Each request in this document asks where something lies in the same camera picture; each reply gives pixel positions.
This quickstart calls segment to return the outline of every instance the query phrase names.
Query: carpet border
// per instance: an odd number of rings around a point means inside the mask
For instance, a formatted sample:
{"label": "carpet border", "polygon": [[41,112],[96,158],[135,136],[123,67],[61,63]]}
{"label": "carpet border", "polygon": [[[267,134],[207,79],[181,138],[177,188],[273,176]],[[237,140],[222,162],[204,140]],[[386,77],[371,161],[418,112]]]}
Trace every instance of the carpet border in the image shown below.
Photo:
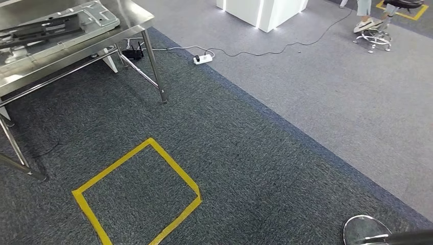
{"label": "carpet border", "polygon": [[[155,28],[149,29],[150,37],[158,38],[162,40],[166,47],[180,47],[179,44],[172,41],[170,38],[165,36],[163,33],[158,31]],[[187,50],[174,50],[171,52],[175,52],[181,57],[184,57],[188,62],[193,62],[193,57],[191,53]],[[303,131],[298,129],[296,126],[288,122],[286,119],[278,115],[276,112],[271,110],[265,104],[249,95],[247,92],[242,90],[240,87],[230,82],[223,75],[219,74],[213,68],[208,66],[207,64],[202,64],[196,66],[197,69],[201,69],[209,76],[213,77],[216,81],[218,81],[223,87],[230,90],[240,99],[244,100],[254,109],[260,112],[260,114],[267,118],[269,121],[277,124],[284,131],[292,134],[297,140],[299,140],[306,147],[310,148],[313,152],[320,155],[321,157],[328,160],[330,163],[334,164],[337,169],[339,169],[342,173],[349,175],[354,181],[360,184],[362,187],[371,192],[378,200],[383,202],[384,204],[392,207],[398,213],[400,213],[407,220],[411,221],[415,226],[419,229],[432,229],[433,223],[429,221],[422,214],[418,213],[416,210],[405,204],[402,200],[398,199],[396,196],[376,184],[370,178],[359,172],[356,168],[352,167],[349,163],[335,155],[333,152],[328,150],[326,147],[322,146],[320,143],[315,141],[313,138],[305,134]]]}

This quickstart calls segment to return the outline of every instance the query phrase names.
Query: black cable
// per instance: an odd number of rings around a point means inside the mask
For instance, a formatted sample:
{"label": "black cable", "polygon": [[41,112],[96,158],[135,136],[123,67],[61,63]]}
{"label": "black cable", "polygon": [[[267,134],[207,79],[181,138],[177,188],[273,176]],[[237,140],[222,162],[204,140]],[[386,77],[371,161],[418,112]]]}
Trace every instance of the black cable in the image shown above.
{"label": "black cable", "polygon": [[263,54],[259,54],[259,55],[258,55],[258,54],[252,54],[252,53],[245,52],[245,51],[242,51],[242,52],[237,53],[237,54],[235,54],[235,55],[230,55],[230,54],[226,53],[223,49],[221,49],[221,48],[216,48],[216,47],[208,48],[208,49],[204,52],[204,54],[206,54],[206,52],[207,52],[208,50],[219,50],[219,51],[222,51],[225,55],[230,56],[230,57],[236,57],[236,56],[238,56],[238,55],[240,55],[240,54],[247,54],[247,55],[253,55],[253,56],[262,56],[262,55],[267,55],[267,54],[277,55],[277,54],[281,54],[281,53],[283,53],[283,52],[285,51],[285,49],[286,49],[288,46],[292,46],[292,45],[295,45],[295,44],[299,44],[299,45],[302,45],[302,46],[313,45],[313,44],[315,44],[315,43],[318,43],[318,42],[320,41],[320,39],[322,39],[322,37],[325,36],[325,34],[329,31],[329,29],[331,29],[331,27],[333,27],[333,26],[334,26],[335,24],[337,24],[338,22],[340,22],[340,21],[346,19],[347,17],[349,17],[349,15],[352,14],[352,11],[353,11],[353,8],[350,8],[350,12],[349,12],[348,15],[346,15],[344,18],[342,18],[342,19],[340,19],[340,20],[334,22],[332,25],[330,25],[330,26],[326,29],[326,31],[322,34],[322,36],[320,36],[319,39],[317,39],[316,41],[314,41],[314,42],[312,42],[312,43],[294,42],[294,43],[290,43],[290,44],[287,44],[286,46],[284,46],[283,50],[280,51],[280,52],[277,52],[277,53],[276,53],[276,52],[267,52],[267,53],[263,53]]}
{"label": "black cable", "polygon": [[33,157],[33,159],[36,159],[36,158],[38,158],[38,157],[45,156],[46,154],[52,152],[52,151],[53,151],[57,146],[59,146],[59,145],[60,145],[60,141],[58,141],[58,142],[56,143],[56,145],[53,146],[53,147],[51,147],[51,149],[49,149],[47,152],[45,152],[45,153],[43,153],[43,154],[41,154],[41,155],[38,155],[38,156],[36,156],[36,157]]}

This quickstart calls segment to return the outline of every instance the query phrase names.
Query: dark gray carpet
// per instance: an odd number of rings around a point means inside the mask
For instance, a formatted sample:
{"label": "dark gray carpet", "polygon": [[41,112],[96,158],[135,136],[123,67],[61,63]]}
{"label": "dark gray carpet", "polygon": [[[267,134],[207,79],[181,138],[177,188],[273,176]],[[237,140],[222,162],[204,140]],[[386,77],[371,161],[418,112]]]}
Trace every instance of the dark gray carpet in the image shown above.
{"label": "dark gray carpet", "polygon": [[[340,5],[341,3],[341,0],[328,1],[334,2],[338,5]],[[383,14],[383,9],[376,7],[379,2],[381,2],[381,0],[372,0],[371,5],[371,15],[376,18],[380,18]],[[433,0],[424,0],[424,4],[429,6],[429,8],[421,15],[418,20],[408,19],[403,16],[395,15],[392,19],[392,24],[406,28],[418,34],[433,38],[433,25],[431,24],[433,22],[433,12],[431,8],[431,6],[433,6]],[[348,0],[346,7],[354,9],[356,11],[358,8],[356,0]],[[420,10],[421,8],[411,9],[411,11],[409,12],[407,9],[400,9],[398,12],[408,16],[415,16]]]}
{"label": "dark gray carpet", "polygon": [[[154,47],[173,45],[156,30],[151,37]],[[167,105],[132,69],[114,75],[99,62],[9,106],[14,135],[50,180],[0,166],[0,244],[98,244],[71,191],[149,137],[203,199],[162,244],[340,244],[341,225],[357,214],[392,231],[431,225],[384,204],[369,180],[356,181],[184,55],[156,53]],[[151,149],[84,196],[114,244],[147,244],[194,199]]]}

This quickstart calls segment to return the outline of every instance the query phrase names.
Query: led light strip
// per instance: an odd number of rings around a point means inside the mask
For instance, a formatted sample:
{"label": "led light strip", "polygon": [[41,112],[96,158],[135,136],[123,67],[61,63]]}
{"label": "led light strip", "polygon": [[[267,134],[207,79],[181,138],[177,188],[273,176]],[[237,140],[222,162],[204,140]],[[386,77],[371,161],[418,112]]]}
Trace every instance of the led light strip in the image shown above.
{"label": "led light strip", "polygon": [[263,12],[263,2],[264,2],[264,0],[260,0],[260,5],[258,7],[256,28],[259,28],[259,26],[260,26],[261,14]]}
{"label": "led light strip", "polygon": [[298,13],[301,13],[302,12],[302,8],[304,7],[304,4],[305,4],[305,0],[302,0],[302,2],[301,2],[301,6],[299,6],[299,12]]}

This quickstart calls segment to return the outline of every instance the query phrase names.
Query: person's leg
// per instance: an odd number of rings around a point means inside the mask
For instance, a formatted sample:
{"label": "person's leg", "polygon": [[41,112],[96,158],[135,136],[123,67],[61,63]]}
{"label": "person's leg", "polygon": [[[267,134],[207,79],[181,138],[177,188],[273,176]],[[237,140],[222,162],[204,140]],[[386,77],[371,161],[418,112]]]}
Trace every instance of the person's leg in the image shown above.
{"label": "person's leg", "polygon": [[361,17],[353,32],[361,32],[376,25],[373,18],[370,17],[371,0],[358,0],[357,15]]}
{"label": "person's leg", "polygon": [[387,4],[387,8],[384,10],[383,15],[380,17],[380,22],[377,22],[376,25],[373,28],[379,28],[380,25],[387,19],[388,15],[392,14],[397,7],[391,4]]}

